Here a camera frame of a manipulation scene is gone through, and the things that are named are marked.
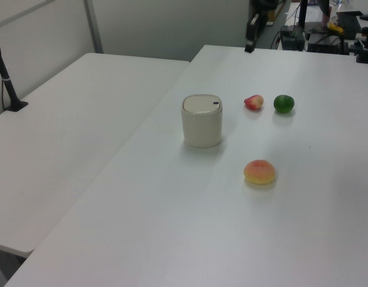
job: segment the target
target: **apple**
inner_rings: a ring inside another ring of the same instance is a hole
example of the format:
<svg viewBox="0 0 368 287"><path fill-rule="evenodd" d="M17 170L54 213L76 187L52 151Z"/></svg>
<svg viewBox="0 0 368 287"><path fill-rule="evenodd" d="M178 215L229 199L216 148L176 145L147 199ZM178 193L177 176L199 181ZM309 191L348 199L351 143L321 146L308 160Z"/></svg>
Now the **apple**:
<svg viewBox="0 0 368 287"><path fill-rule="evenodd" d="M247 99L245 99L244 103L248 109L252 109L255 111L262 107L263 97L259 94L256 94L252 97L248 97Z"/></svg>

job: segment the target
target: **toy peach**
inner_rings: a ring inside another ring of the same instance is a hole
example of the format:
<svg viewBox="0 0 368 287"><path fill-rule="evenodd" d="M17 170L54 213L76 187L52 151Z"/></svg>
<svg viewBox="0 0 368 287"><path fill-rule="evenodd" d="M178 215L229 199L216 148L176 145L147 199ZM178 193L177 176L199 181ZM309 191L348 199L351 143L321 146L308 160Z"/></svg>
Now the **toy peach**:
<svg viewBox="0 0 368 287"><path fill-rule="evenodd" d="M275 169L266 160L253 160L245 167L244 176L254 184L270 184L275 179Z"/></svg>

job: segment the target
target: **white partition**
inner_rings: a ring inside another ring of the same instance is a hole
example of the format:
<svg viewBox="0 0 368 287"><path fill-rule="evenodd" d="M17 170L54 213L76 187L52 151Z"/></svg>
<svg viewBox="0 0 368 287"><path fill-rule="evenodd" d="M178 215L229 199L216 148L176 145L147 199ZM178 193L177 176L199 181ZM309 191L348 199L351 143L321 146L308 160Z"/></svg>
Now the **white partition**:
<svg viewBox="0 0 368 287"><path fill-rule="evenodd" d="M16 1L18 4L11 5L11 9L20 6L19 2L34 4L37 1ZM20 99L83 54L94 51L83 1L49 2L0 25L2 58ZM0 113L2 111L0 76Z"/></svg>
<svg viewBox="0 0 368 287"><path fill-rule="evenodd" d="M248 0L90 0L104 53L191 61L204 44L245 46Z"/></svg>

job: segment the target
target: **green lime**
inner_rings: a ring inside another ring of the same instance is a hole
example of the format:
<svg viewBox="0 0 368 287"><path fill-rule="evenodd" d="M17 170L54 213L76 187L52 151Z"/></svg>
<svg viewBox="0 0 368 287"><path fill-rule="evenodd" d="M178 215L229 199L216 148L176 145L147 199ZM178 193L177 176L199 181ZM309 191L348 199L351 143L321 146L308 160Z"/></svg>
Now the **green lime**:
<svg viewBox="0 0 368 287"><path fill-rule="evenodd" d="M286 114L290 112L294 107L294 99L285 94L281 94L274 99L274 108L277 112Z"/></svg>

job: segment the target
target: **white canister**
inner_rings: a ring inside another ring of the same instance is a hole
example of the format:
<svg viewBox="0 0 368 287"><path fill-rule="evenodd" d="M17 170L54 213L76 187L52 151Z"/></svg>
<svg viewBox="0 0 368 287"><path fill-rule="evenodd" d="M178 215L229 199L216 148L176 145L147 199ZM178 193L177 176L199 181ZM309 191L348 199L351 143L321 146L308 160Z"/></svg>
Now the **white canister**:
<svg viewBox="0 0 368 287"><path fill-rule="evenodd" d="M184 140L196 148L209 148L221 140L222 102L213 94L193 94L182 105Z"/></svg>

